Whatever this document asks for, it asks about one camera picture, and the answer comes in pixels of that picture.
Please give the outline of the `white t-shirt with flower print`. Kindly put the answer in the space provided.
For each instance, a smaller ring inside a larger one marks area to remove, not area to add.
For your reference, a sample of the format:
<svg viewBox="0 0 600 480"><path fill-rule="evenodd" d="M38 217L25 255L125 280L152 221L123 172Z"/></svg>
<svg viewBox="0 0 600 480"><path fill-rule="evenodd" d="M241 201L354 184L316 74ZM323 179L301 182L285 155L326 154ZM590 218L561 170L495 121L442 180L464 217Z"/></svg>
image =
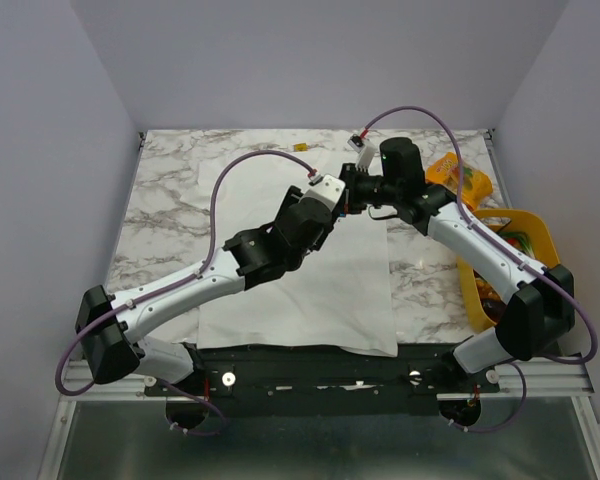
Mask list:
<svg viewBox="0 0 600 480"><path fill-rule="evenodd" d="M274 219L291 186L307 189L306 171L277 156L258 156L221 173L225 159L203 160L196 187L183 200L207 206L215 182L217 242ZM397 336L392 310L386 226L364 215L337 220L319 251L281 279L225 296L199 309L197 344L330 345L393 357Z"/></svg>

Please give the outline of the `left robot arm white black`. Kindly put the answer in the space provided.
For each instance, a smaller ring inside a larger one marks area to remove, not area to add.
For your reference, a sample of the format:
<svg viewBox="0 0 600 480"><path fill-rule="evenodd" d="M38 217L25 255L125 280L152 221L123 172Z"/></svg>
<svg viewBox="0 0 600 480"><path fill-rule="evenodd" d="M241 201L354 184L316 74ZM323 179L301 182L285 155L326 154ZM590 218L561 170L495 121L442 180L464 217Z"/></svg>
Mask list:
<svg viewBox="0 0 600 480"><path fill-rule="evenodd" d="M181 395L194 393L202 372L188 348L150 333L207 302L298 270L332 231L344 190L330 176L306 192L292 187L272 222L235 234L211 259L127 292L109 294L101 285L87 290L75 328L94 383L145 373L166 379Z"/></svg>

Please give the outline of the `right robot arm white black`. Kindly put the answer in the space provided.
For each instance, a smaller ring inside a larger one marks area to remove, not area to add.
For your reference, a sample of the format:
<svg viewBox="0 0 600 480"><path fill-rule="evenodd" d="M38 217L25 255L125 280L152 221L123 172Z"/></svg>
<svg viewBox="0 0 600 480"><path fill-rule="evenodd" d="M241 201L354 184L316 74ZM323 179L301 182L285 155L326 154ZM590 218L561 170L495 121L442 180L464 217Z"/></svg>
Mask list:
<svg viewBox="0 0 600 480"><path fill-rule="evenodd" d="M527 361L575 324L574 279L562 265L552 268L509 245L457 202L443 185L426 180L420 151L411 139L394 137L374 147L360 135L349 139L355 163L343 165L343 213L390 206L398 219L453 250L499 295L499 322L457 345L440 367L440 379L460 392L477 372L510 359Z"/></svg>

